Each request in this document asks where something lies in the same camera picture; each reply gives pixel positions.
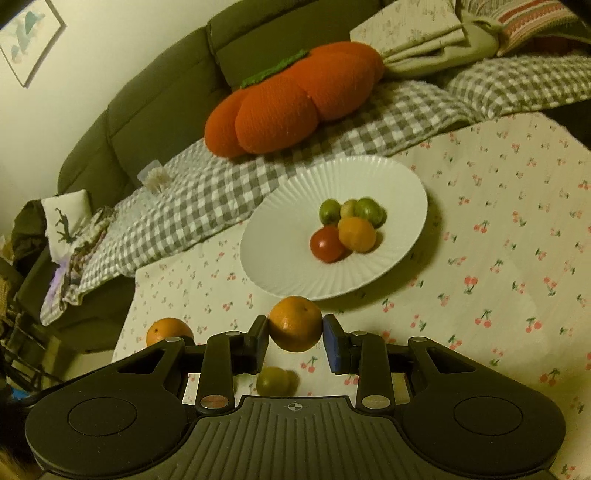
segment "small fruit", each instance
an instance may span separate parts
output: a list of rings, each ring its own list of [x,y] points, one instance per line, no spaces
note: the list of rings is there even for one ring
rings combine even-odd
[[[355,205],[357,204],[357,200],[350,199],[344,202],[342,207],[340,208],[340,217],[341,218],[348,218],[355,216]]]
[[[382,206],[380,206],[380,208],[382,209],[382,221],[375,225],[376,228],[382,228],[388,219],[388,212],[386,212],[386,209]]]
[[[289,376],[279,367],[264,367],[256,378],[256,391],[262,397],[284,397],[289,390]]]
[[[146,334],[146,345],[151,346],[168,337],[187,336],[194,338],[189,326],[176,318],[163,318],[154,322]]]
[[[355,216],[365,218],[374,228],[376,228],[382,223],[384,210],[375,200],[369,197],[364,197],[357,200],[357,203],[355,204]]]
[[[286,297],[268,315],[269,335],[288,352],[305,352],[322,335],[322,312],[304,297]]]
[[[336,225],[340,220],[340,203],[334,199],[325,200],[318,215],[322,225]]]
[[[334,225],[322,227],[310,238],[310,250],[324,263],[338,260],[345,253],[345,247],[339,240],[339,229]]]
[[[376,239],[377,233],[373,225],[364,218],[348,217],[339,222],[339,240],[349,250],[369,252],[374,247]]]

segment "cherry print tablecloth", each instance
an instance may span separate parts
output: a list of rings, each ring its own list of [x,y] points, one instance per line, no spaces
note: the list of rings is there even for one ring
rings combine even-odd
[[[439,135],[397,154],[429,197],[412,251],[387,275],[319,302],[343,328],[406,344],[421,334],[552,398],[567,422],[553,466],[561,480],[591,475],[591,153],[540,113]],[[137,290],[113,361],[145,345],[150,324],[184,319],[205,343],[247,331],[278,299],[241,268],[245,223],[136,274]],[[319,342],[287,353],[272,342],[267,365],[299,374],[297,395],[350,395],[357,379],[330,373]],[[185,401],[194,402],[191,378]],[[256,394],[238,379],[237,400]]]

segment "framed picture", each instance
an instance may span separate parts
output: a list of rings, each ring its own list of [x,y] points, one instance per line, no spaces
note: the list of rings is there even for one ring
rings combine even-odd
[[[33,0],[0,30],[0,50],[23,87],[65,27],[49,0]]]

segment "white plate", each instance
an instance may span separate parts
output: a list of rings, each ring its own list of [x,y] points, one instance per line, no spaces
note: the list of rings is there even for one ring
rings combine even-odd
[[[325,264],[310,251],[322,227],[318,211],[334,198],[371,197],[388,212],[382,243]],[[418,177],[389,158],[363,155],[321,163],[277,187],[251,216],[241,242],[248,278],[277,297],[336,297],[367,285],[400,262],[417,240],[427,216],[427,195]]]

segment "orange pumpkin pillow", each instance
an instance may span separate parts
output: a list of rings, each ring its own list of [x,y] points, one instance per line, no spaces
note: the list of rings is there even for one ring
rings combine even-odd
[[[205,143],[228,158],[291,147],[320,122],[357,110],[383,74],[382,59],[370,46],[344,41],[316,47],[220,103],[205,124]]]

